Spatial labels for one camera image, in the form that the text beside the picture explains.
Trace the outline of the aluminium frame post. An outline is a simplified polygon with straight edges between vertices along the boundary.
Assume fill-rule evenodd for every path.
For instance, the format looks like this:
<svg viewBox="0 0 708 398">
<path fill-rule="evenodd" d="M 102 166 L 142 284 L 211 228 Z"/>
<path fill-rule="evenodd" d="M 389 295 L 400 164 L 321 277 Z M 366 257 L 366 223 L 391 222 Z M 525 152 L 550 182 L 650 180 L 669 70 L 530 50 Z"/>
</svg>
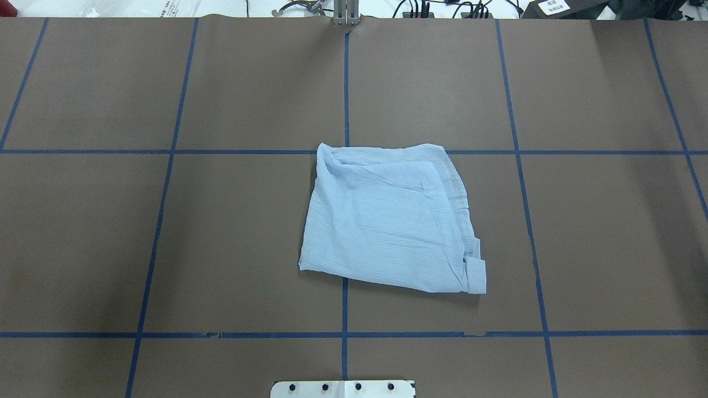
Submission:
<svg viewBox="0 0 708 398">
<path fill-rule="evenodd" d="M 361 13 L 359 0 L 334 0 L 333 24 L 334 25 L 359 25 Z"/>
</svg>

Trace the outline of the light blue button-up shirt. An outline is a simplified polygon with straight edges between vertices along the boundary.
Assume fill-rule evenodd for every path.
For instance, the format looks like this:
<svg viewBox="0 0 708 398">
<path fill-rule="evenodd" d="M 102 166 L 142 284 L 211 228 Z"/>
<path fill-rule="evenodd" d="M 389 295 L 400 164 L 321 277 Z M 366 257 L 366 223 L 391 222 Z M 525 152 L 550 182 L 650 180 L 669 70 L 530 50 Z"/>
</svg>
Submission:
<svg viewBox="0 0 708 398">
<path fill-rule="evenodd" d="M 465 184 L 435 144 L 320 144 L 298 265 L 428 293 L 487 292 Z"/>
</svg>

